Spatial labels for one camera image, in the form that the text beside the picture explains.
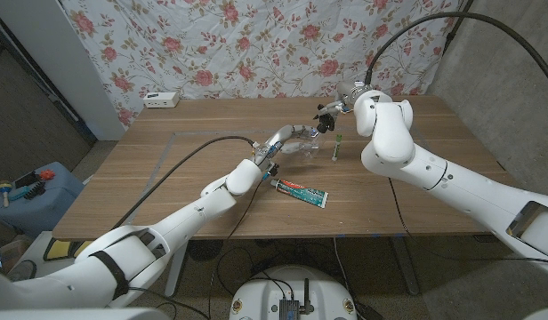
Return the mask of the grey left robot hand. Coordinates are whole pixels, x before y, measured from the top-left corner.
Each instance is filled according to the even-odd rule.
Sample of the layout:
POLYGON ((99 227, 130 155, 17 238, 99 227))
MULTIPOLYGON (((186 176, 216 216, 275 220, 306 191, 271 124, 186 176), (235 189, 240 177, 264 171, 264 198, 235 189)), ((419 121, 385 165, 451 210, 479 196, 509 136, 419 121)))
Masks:
POLYGON ((264 166, 278 152, 287 155, 303 152, 313 156, 321 147, 319 136, 319 131, 308 125, 285 125, 264 143, 254 145, 251 160, 257 166, 264 166))

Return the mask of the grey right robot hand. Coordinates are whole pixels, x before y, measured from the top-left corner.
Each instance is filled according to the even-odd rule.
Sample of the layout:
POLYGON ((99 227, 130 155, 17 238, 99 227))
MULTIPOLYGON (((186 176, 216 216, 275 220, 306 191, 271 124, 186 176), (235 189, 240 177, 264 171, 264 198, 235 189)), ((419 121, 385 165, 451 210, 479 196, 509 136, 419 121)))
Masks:
POLYGON ((318 109, 315 119, 329 115, 336 118, 339 114, 347 114, 354 109, 357 99, 365 92, 373 90, 371 84, 364 84, 360 81, 342 82, 336 87, 336 100, 318 109))

